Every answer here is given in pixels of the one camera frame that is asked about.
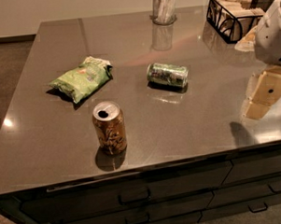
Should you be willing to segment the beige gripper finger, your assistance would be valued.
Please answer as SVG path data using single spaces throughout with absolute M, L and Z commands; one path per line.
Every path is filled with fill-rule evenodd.
M 249 119 L 263 118 L 281 98 L 281 66 L 268 66 L 249 80 L 244 115 Z

